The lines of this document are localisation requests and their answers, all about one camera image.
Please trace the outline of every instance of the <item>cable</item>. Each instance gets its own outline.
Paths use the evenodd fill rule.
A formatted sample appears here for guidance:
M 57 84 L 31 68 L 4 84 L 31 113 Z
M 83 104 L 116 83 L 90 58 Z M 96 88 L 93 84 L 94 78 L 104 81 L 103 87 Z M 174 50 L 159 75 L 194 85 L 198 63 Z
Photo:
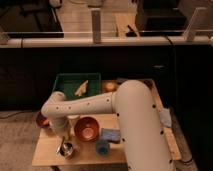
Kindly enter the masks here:
M 75 2 L 75 1 L 72 1 L 72 0 L 67 0 L 69 3 L 71 4 L 75 4 L 75 5 L 83 5 L 83 4 L 86 4 L 86 2 Z
M 12 113 L 12 114 L 4 114 L 5 116 L 0 115 L 0 119 L 7 119 L 7 118 L 10 118 L 10 117 L 13 117 L 13 116 L 16 116 L 16 115 L 19 115 L 19 114 L 22 114 L 22 113 L 28 113 L 28 112 L 35 112 L 35 111 L 34 110 L 26 110 L 26 111 L 15 112 L 15 113 Z
M 24 38 L 21 38 L 21 48 L 23 48 Z
M 178 73 L 177 73 L 177 52 L 175 49 L 175 45 L 173 44 L 172 40 L 166 36 L 163 35 L 164 38 L 166 38 L 169 41 L 169 44 L 172 46 L 172 51 L 173 51 L 173 56 L 174 56 L 174 83 L 175 83 L 175 106 L 176 106 L 176 110 L 178 112 L 179 110 L 179 93 L 178 93 Z

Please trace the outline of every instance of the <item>table leg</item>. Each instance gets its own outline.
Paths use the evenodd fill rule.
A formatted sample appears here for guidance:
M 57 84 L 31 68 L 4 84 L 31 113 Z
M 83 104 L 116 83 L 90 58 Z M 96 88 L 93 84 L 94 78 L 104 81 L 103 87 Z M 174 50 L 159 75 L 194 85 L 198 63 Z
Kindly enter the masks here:
M 50 166 L 53 171 L 61 171 L 58 166 Z

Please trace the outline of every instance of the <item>metal stand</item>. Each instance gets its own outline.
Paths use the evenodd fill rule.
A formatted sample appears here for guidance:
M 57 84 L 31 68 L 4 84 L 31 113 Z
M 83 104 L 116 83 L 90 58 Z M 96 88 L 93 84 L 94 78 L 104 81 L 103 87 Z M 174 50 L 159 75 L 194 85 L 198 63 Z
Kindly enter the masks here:
M 101 10 L 91 8 L 93 42 L 101 43 Z
M 189 22 L 188 27 L 183 33 L 183 36 L 186 41 L 193 41 L 196 36 L 196 30 L 199 28 L 204 17 L 206 16 L 207 9 L 206 7 L 197 7 L 194 11 L 194 14 Z

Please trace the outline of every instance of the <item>small bowl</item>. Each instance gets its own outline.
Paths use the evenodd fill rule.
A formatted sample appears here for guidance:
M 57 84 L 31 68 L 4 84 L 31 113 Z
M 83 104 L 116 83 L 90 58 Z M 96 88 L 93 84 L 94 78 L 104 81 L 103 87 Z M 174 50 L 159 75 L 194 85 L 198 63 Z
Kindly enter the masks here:
M 59 150 L 59 153 L 64 156 L 66 159 L 69 159 L 73 156 L 73 153 L 74 153 L 74 148 L 73 148 L 73 145 L 71 143 L 63 143 L 60 150 Z
M 41 111 L 39 111 L 36 116 L 36 124 L 40 128 L 44 128 L 44 129 L 50 126 L 49 120 L 44 115 L 42 115 Z
M 92 141 L 99 135 L 99 124 L 97 120 L 92 117 L 84 117 L 77 121 L 74 132 L 79 140 Z

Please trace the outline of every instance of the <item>red bowl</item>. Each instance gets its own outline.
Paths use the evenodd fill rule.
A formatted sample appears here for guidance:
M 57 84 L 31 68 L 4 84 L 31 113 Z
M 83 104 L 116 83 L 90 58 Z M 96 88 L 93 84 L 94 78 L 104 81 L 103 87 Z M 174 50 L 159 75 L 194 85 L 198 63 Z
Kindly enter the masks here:
M 92 141 L 99 135 L 99 124 L 92 117 L 83 117 L 75 124 L 74 132 L 79 140 Z
M 50 126 L 49 120 L 44 115 L 42 115 L 40 111 L 38 112 L 36 116 L 36 124 L 40 128 L 48 128 Z

